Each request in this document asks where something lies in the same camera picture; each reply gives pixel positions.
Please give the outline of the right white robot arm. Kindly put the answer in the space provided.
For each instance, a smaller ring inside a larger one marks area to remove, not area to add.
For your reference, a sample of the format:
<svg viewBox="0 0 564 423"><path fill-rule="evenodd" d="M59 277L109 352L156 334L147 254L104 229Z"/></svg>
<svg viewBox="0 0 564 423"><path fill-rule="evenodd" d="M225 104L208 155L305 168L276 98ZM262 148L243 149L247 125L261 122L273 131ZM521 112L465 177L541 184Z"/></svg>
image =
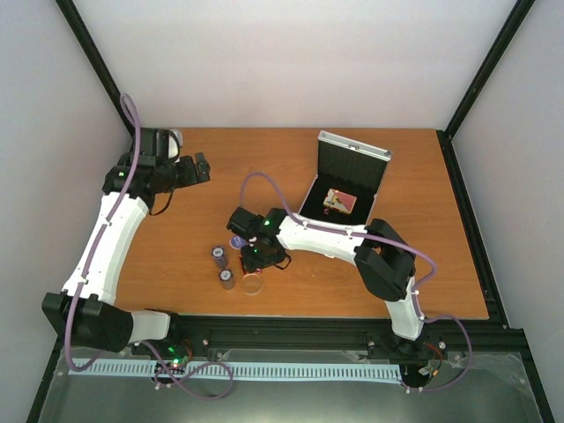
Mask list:
<svg viewBox="0 0 564 423"><path fill-rule="evenodd" d="M272 208L267 215L242 207L229 218L226 228L241 237L245 271L270 266L284 270L291 251L306 251L353 265L366 289L385 302L391 329L415 341L421 335L421 314L415 286L415 249L387 222L375 219L368 226L341 225L308 219L298 213Z"/></svg>

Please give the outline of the red playing card deck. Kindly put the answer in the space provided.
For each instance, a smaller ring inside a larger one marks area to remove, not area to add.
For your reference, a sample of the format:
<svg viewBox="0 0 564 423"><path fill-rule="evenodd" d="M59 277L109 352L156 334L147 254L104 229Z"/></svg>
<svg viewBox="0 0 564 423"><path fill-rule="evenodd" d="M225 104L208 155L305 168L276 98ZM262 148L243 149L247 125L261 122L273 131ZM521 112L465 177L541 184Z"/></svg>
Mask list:
<svg viewBox="0 0 564 423"><path fill-rule="evenodd" d="M323 206L325 209L350 215L356 201L357 197L354 195L338 189L329 189L323 200Z"/></svg>

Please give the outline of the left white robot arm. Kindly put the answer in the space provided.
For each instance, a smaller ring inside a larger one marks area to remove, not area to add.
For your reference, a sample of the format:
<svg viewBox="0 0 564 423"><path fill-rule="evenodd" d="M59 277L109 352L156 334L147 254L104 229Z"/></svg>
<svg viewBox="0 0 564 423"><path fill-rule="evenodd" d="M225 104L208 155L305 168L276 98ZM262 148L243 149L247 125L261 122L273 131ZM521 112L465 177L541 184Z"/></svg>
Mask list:
<svg viewBox="0 0 564 423"><path fill-rule="evenodd" d="M124 260L158 194L208 182L210 165L199 152L175 161L132 166L129 154L106 175L100 212L77 267L60 293L46 293L41 309L66 348L120 352L151 340L162 353L177 353L183 333L160 310L125 311L115 305Z"/></svg>

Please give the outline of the aluminium poker case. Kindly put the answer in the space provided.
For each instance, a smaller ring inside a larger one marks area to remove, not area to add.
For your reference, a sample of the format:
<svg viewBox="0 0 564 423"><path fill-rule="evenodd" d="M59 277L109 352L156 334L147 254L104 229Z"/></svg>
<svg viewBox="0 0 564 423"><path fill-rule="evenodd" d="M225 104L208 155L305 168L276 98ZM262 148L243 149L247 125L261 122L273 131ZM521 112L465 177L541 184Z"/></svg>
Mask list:
<svg viewBox="0 0 564 423"><path fill-rule="evenodd" d="M368 222L392 151L322 130L317 137L317 170L299 214L305 218L342 225ZM357 197L350 215L331 211L323 215L329 189Z"/></svg>

